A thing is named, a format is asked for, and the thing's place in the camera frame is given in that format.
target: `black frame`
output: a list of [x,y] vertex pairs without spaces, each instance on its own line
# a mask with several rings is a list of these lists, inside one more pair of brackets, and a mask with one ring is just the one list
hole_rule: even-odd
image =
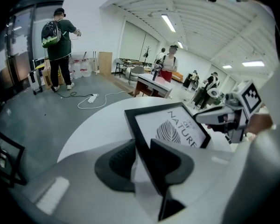
[[[148,173],[151,175],[151,179],[154,181],[156,190],[159,192],[159,194],[161,194],[164,197],[166,196],[167,185],[164,182],[163,176],[161,176],[161,174],[159,173],[159,171],[156,169],[156,167],[154,165],[154,157],[152,156],[150,149],[140,130],[140,127],[136,120],[136,116],[141,115],[141,114],[153,113],[153,112],[158,112],[161,110],[176,108],[176,107],[184,108],[184,110],[189,114],[189,116],[194,118],[193,115],[189,112],[187,107],[182,102],[174,103],[174,104],[166,104],[166,105],[157,105],[157,106],[151,106],[151,107],[139,108],[139,109],[125,110],[125,117],[129,124],[130,132],[131,132],[133,138],[135,139],[135,144],[136,144],[138,153],[139,153],[141,159],[144,161],[143,164],[144,164],[145,168],[148,170]],[[200,146],[200,148],[206,148],[207,144],[210,141],[210,135],[205,131],[205,129],[202,127],[201,124],[197,123],[197,125],[200,127],[200,129],[205,134],[205,140],[202,143],[202,145]]]
[[[11,170],[10,174],[7,174],[3,170],[0,170],[0,174],[2,175],[2,177],[9,180],[8,185],[11,188],[14,187],[15,183],[20,184],[20,185],[26,185],[27,181],[24,178],[23,174],[19,171],[19,166],[20,166],[20,162],[21,162],[23,153],[25,151],[25,147],[16,143],[16,142],[14,142],[13,140],[8,138],[7,136],[5,136],[1,132],[0,132],[0,139],[4,140],[6,143],[10,144],[11,146],[19,149],[19,152],[18,152],[18,155],[17,155],[15,161],[13,161],[12,157],[8,153],[1,151],[1,153],[4,154],[7,157],[8,161],[9,161],[11,167],[12,167],[12,170]],[[16,174],[18,174],[20,179],[17,179],[15,177]]]

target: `person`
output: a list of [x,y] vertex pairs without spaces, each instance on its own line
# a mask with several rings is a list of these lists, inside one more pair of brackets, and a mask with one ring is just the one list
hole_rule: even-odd
[[201,96],[199,99],[195,102],[195,106],[197,106],[201,101],[200,109],[204,109],[206,106],[206,103],[209,101],[210,96],[207,93],[207,91],[210,88],[217,88],[219,86],[219,80],[218,80],[218,73],[213,72],[210,77],[208,77],[206,80],[203,81],[203,83],[207,83],[204,87]]
[[51,81],[55,91],[60,88],[58,84],[59,67],[67,89],[71,90],[75,85],[70,80],[69,56],[71,54],[71,41],[69,32],[81,36],[81,32],[77,30],[69,20],[64,20],[64,17],[65,13],[63,8],[55,10],[54,20],[58,22],[62,35],[60,41],[56,45],[48,47],[48,57],[51,65]]
[[177,48],[177,45],[170,46],[169,55],[165,55],[161,59],[163,68],[160,70],[160,76],[168,82],[171,82],[172,72],[177,71],[178,61],[174,56],[177,52]]
[[199,79],[198,73],[196,70],[194,70],[192,76],[190,77],[190,85],[188,87],[189,91],[192,90],[192,88],[194,87],[194,85],[198,79]]
[[161,60],[164,57],[164,52],[166,51],[165,48],[162,48],[161,51],[157,54],[154,63],[156,63],[158,60]]

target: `white shirt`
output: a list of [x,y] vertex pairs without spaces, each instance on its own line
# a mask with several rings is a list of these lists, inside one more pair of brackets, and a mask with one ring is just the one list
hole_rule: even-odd
[[156,56],[156,60],[160,60],[160,59],[162,59],[163,57],[165,56],[165,54],[163,53],[163,52],[159,52],[158,54],[157,54],[157,56]]
[[177,58],[175,58],[175,63],[174,63],[174,57],[169,58],[169,55],[165,57],[165,60],[163,62],[163,70],[164,71],[177,71],[177,66],[178,66],[178,61]]

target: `suitcase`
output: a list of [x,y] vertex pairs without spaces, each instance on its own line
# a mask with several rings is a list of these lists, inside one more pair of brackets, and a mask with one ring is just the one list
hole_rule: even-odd
[[37,90],[42,92],[42,81],[38,69],[29,72],[28,80],[34,95],[36,95]]

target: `chair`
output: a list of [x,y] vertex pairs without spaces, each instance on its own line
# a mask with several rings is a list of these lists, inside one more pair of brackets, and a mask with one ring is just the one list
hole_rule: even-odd
[[134,68],[131,68],[130,74],[129,74],[129,84],[131,84],[131,77],[135,77],[135,81],[138,80],[139,74],[144,74],[145,70],[143,66],[136,66]]
[[116,69],[115,69],[115,73],[114,73],[114,76],[116,75],[116,71],[117,71],[117,68],[119,70],[119,77],[120,77],[120,66],[123,66],[125,63],[123,61],[121,61],[119,58],[115,59],[115,62],[116,62]]

